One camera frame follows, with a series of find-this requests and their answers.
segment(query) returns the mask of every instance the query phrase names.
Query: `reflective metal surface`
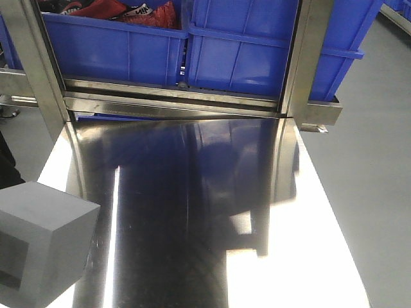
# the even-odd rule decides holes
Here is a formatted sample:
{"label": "reflective metal surface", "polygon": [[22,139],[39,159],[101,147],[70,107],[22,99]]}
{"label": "reflective metal surface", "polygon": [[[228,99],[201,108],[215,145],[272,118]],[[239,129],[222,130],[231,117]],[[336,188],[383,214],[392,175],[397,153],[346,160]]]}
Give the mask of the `reflective metal surface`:
{"label": "reflective metal surface", "polygon": [[10,99],[11,106],[20,106],[20,107],[32,107],[38,108],[39,104],[35,98],[27,98],[24,96],[12,96]]}
{"label": "reflective metal surface", "polygon": [[169,98],[186,98],[192,100],[214,101],[235,105],[249,105],[275,108],[277,102],[272,98],[252,94],[223,92],[205,89],[181,87],[158,87],[134,82],[119,82],[110,80],[93,80],[92,78],[66,78],[66,87],[71,92],[93,91],[144,94],[146,96],[165,96]]}
{"label": "reflective metal surface", "polygon": [[101,205],[50,307],[369,307],[292,119],[68,123],[39,182]]}
{"label": "reflective metal surface", "polygon": [[196,114],[205,115],[213,114],[227,114],[251,117],[275,117],[276,113],[273,108],[267,107],[252,107],[252,106],[238,106],[228,103],[195,101],[190,99],[179,98],[133,98],[130,96],[109,96],[106,94],[90,94],[83,92],[66,92],[64,100],[68,109],[81,112],[104,112],[101,110],[115,108],[113,104],[128,107],[130,111],[136,112],[136,108],[147,107],[159,109],[170,109],[158,112],[174,112],[178,114],[185,114],[186,112],[195,112]]}

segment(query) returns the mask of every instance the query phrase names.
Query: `blue plastic bin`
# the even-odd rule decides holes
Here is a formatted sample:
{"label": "blue plastic bin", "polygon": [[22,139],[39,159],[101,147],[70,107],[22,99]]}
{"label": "blue plastic bin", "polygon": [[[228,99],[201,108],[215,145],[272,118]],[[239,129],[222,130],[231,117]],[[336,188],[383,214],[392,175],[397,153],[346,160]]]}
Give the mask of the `blue plastic bin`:
{"label": "blue plastic bin", "polygon": [[196,27],[250,36],[290,39],[298,0],[195,0]]}
{"label": "blue plastic bin", "polygon": [[[189,27],[191,86],[278,97],[289,47],[284,41]],[[363,53],[324,48],[311,99],[331,100],[354,59]]]}
{"label": "blue plastic bin", "polygon": [[[262,30],[257,28],[253,30],[256,33],[259,31],[260,36],[233,32],[241,27],[235,28],[232,23],[240,22],[235,14],[230,19],[229,15],[224,16],[224,12],[228,14],[236,9],[224,11],[222,9],[224,5],[221,4],[230,1],[232,0],[195,2],[192,20],[197,23],[192,22],[188,27],[191,34],[186,62],[188,83],[195,87],[278,97],[283,86],[295,17],[291,18],[291,25],[286,23],[289,28],[287,30],[283,28],[282,37],[269,37],[267,33],[264,37]],[[204,3],[208,7],[200,10]],[[293,5],[293,1],[278,1],[278,3],[283,5],[289,3],[289,8]],[[383,0],[335,0],[311,99],[321,101],[333,99],[353,60],[363,57],[363,53],[358,51],[358,48],[382,3]],[[212,14],[217,13],[215,11],[217,9],[220,10],[219,18],[225,21],[220,24],[211,18]],[[274,14],[273,19],[278,16],[281,14]],[[248,28],[249,23],[246,22],[246,25],[245,29],[251,31]]]}
{"label": "blue plastic bin", "polygon": [[403,0],[384,0],[384,3],[392,8],[394,11],[404,10]]}
{"label": "blue plastic bin", "polygon": [[[131,5],[140,0],[124,1]],[[167,0],[147,0],[153,8]],[[173,1],[181,16],[181,0]],[[62,74],[175,85],[181,79],[186,30],[43,13]],[[22,69],[3,19],[0,42],[7,64]]]}
{"label": "blue plastic bin", "polygon": [[404,0],[404,17],[411,21],[411,2]]}

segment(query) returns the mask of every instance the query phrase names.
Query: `metal shelf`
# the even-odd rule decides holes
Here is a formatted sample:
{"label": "metal shelf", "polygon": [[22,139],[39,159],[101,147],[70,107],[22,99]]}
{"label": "metal shelf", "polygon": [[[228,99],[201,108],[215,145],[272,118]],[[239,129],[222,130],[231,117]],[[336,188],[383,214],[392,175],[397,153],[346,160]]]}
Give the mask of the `metal shelf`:
{"label": "metal shelf", "polygon": [[10,103],[42,110],[56,141],[71,112],[105,112],[164,119],[292,117],[297,126],[334,124],[338,103],[309,101],[333,0],[301,0],[283,95],[248,97],[228,92],[159,88],[110,80],[63,78],[35,1],[0,1],[2,17],[24,71],[0,69],[0,93]]}
{"label": "metal shelf", "polygon": [[401,16],[398,12],[394,11],[388,5],[383,4],[381,13],[404,30],[408,35],[411,35],[411,22]]}

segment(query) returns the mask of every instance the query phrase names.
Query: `stainless steel table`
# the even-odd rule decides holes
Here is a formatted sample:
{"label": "stainless steel table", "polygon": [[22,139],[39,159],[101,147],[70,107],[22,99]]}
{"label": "stainless steel table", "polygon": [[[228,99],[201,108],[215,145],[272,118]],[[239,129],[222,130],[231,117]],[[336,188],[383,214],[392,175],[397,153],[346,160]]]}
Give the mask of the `stainless steel table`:
{"label": "stainless steel table", "polygon": [[101,205],[50,307],[370,307],[293,119],[67,123],[39,182]]}

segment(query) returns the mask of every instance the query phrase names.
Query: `gray block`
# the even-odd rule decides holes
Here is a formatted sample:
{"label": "gray block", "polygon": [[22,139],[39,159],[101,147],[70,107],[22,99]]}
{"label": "gray block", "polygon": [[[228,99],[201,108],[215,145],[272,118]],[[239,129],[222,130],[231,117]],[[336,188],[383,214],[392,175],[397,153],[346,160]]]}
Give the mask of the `gray block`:
{"label": "gray block", "polygon": [[0,190],[0,303],[44,308],[80,279],[99,209],[38,183]]}

